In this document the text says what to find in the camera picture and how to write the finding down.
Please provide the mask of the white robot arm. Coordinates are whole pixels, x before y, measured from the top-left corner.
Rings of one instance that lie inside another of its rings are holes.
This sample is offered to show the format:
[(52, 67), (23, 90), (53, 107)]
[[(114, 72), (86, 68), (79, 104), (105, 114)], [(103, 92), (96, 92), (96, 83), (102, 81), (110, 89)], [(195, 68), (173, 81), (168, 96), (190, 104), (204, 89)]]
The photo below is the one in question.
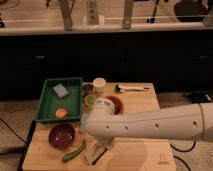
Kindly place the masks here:
[(213, 142), (213, 103), (115, 115), (115, 104), (98, 98), (85, 123), (99, 147), (115, 137)]

